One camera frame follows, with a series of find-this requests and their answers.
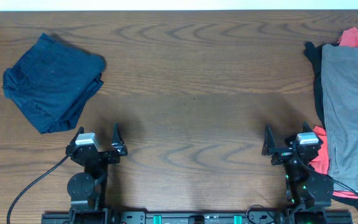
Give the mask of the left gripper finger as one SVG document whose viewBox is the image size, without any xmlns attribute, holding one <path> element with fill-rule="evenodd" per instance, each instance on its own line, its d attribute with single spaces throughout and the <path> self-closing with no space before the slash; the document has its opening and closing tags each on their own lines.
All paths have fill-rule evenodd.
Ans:
<svg viewBox="0 0 358 224">
<path fill-rule="evenodd" d="M 75 136 L 74 136 L 73 139 L 70 141 L 69 146 L 75 146 L 75 145 L 76 145 L 76 143 L 75 143 L 76 139 L 78 138 L 78 136 L 79 136 L 80 134 L 83 134 L 84 132 L 85 132 L 85 131 L 84 131 L 84 127 L 80 126 L 80 128 L 77 130 Z"/>
<path fill-rule="evenodd" d="M 121 137 L 117 123 L 114 123 L 111 145 L 119 156 L 127 155 L 127 146 Z"/>
</svg>

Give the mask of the grey shorts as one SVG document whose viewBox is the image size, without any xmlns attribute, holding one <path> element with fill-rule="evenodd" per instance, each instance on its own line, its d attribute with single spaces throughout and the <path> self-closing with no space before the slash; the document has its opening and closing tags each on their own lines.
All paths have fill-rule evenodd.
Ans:
<svg viewBox="0 0 358 224">
<path fill-rule="evenodd" d="M 328 174 L 358 191 L 358 47 L 322 49 Z"/>
</svg>

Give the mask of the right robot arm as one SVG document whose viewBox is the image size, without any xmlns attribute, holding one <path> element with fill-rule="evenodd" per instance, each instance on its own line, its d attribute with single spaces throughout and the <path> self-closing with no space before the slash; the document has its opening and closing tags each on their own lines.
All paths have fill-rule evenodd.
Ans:
<svg viewBox="0 0 358 224">
<path fill-rule="evenodd" d="M 333 183 L 314 170 L 310 162 L 318 156 L 322 140 L 303 123 L 303 131 L 278 147 L 270 126 L 265 127 L 262 155 L 271 157 L 273 166 L 285 169 L 286 197 L 292 206 L 274 215 L 275 223 L 326 223 L 326 207 L 331 205 Z"/>
</svg>

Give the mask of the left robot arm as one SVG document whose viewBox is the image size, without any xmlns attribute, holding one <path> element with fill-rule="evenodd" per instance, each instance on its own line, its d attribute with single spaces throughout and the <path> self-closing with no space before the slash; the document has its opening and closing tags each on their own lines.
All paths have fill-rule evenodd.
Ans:
<svg viewBox="0 0 358 224">
<path fill-rule="evenodd" d="M 80 128 L 66 147 L 65 154 L 75 163 L 84 167 L 71 177 L 67 192 L 71 197 L 70 223 L 120 223 L 119 212 L 105 203 L 108 182 L 108 166 L 120 163 L 127 155 L 127 146 L 114 124 L 112 149 L 100 151 L 95 133 L 85 133 Z"/>
</svg>

